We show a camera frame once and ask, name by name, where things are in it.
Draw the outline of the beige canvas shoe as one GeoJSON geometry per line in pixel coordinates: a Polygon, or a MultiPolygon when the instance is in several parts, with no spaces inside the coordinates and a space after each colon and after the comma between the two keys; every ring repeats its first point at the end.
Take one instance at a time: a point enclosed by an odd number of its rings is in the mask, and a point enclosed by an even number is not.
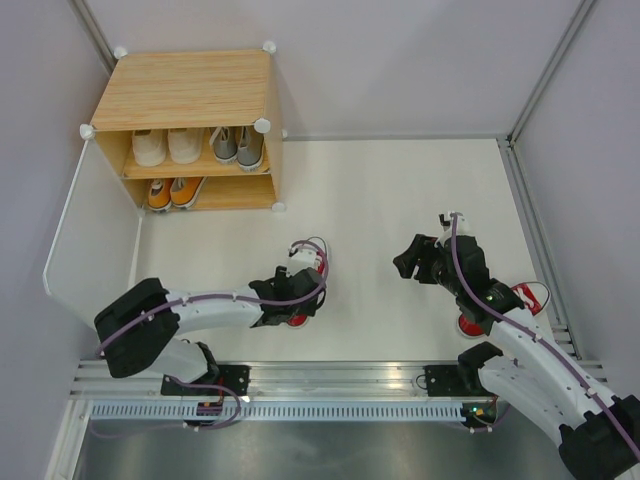
{"type": "Polygon", "coordinates": [[[202,152],[203,128],[175,128],[167,132],[171,160],[180,165],[197,161],[202,152]]]}
{"type": "Polygon", "coordinates": [[[166,158],[166,142],[162,130],[135,130],[132,133],[135,162],[142,167],[155,167],[166,158]]]}

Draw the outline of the orange sneaker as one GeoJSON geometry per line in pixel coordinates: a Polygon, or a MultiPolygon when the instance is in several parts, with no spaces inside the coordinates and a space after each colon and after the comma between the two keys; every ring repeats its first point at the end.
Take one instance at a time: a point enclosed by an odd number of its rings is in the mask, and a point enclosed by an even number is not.
{"type": "Polygon", "coordinates": [[[166,212],[172,206],[171,188],[174,180],[171,178],[154,179],[149,185],[147,207],[153,212],[166,212]]]}
{"type": "Polygon", "coordinates": [[[172,206],[178,209],[191,208],[196,203],[205,183],[205,177],[176,178],[170,189],[172,206]]]}

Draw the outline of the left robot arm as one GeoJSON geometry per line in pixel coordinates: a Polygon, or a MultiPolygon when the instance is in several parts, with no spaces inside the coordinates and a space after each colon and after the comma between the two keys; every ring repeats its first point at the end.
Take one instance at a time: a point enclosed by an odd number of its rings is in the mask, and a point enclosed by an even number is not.
{"type": "Polygon", "coordinates": [[[207,395],[221,376],[213,353],[202,342],[178,337],[215,328],[275,327],[312,317],[324,302],[327,270],[326,261],[296,272],[280,266],[267,280],[199,294],[168,290],[158,278],[144,279],[95,317],[97,354],[116,379],[150,370],[207,395]]]}

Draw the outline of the grey sneaker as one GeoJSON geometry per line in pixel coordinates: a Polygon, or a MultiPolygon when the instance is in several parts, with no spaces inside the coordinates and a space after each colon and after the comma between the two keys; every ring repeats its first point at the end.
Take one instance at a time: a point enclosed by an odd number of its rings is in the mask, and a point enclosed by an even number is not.
{"type": "Polygon", "coordinates": [[[237,158],[238,146],[234,127],[212,127],[209,146],[215,160],[223,165],[233,163],[237,158]]]}
{"type": "Polygon", "coordinates": [[[237,163],[245,172],[257,170],[263,159],[264,135],[253,126],[243,126],[237,150],[237,163]]]}

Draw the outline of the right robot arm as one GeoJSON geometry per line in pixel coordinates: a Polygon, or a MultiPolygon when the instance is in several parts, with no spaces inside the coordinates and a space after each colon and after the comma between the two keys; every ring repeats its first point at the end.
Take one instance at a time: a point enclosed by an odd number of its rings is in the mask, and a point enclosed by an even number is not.
{"type": "Polygon", "coordinates": [[[513,289],[491,277],[474,237],[418,234],[393,264],[404,279],[445,288],[485,335],[458,357],[463,392],[486,391],[518,410],[576,479],[616,479],[638,466],[638,398],[616,395],[559,347],[513,289]]]}

